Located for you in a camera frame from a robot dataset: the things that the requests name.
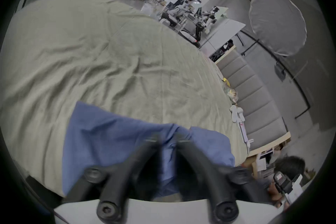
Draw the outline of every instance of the plastic bag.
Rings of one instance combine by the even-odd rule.
[[[226,78],[223,78],[224,92],[229,96],[230,100],[236,104],[238,101],[238,92],[235,89],[230,88],[230,83]]]

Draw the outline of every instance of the yellow object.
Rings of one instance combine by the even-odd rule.
[[[223,78],[223,81],[230,87],[230,83],[226,78]]]

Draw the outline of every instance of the bed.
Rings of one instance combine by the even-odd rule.
[[[64,196],[64,137],[77,101],[152,123],[198,126],[247,157],[218,67],[168,27],[114,0],[38,0],[0,54],[0,126],[13,159]]]

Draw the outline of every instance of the black pole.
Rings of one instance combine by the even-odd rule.
[[[304,102],[306,103],[307,105],[307,109],[305,111],[303,111],[300,115],[294,117],[295,119],[297,119],[298,117],[302,116],[305,112],[307,112],[310,108],[311,108],[311,105],[309,104],[309,101],[307,99],[307,96],[305,95],[305,93],[303,92],[300,84],[297,82],[297,80],[295,79],[295,77],[293,76],[293,74],[288,70],[288,68],[286,66],[284,66],[284,64],[280,61],[280,59],[278,57],[276,57],[268,48],[266,48],[261,42],[259,42],[259,39],[256,40],[254,37],[250,36],[248,33],[244,32],[243,30],[240,30],[243,34],[247,35],[249,38],[251,38],[252,40],[254,40],[255,42],[251,45],[253,46],[255,43],[258,43],[264,50],[266,50],[272,58],[274,58],[276,60],[276,62],[278,62],[282,67],[283,69],[288,73],[288,75],[292,78],[292,81],[294,82],[294,84],[296,85],[296,87],[298,88],[299,92],[301,93],[303,99],[304,99]]]

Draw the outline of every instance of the desk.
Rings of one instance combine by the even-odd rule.
[[[215,61],[215,64],[219,64],[219,62],[224,59],[224,57],[226,57],[231,51],[233,51],[236,48],[235,45],[233,45],[229,50],[225,51],[225,53],[217,60]]]
[[[202,46],[200,50],[209,57],[244,27],[245,24],[241,22],[225,18],[206,38],[201,39],[200,44]]]

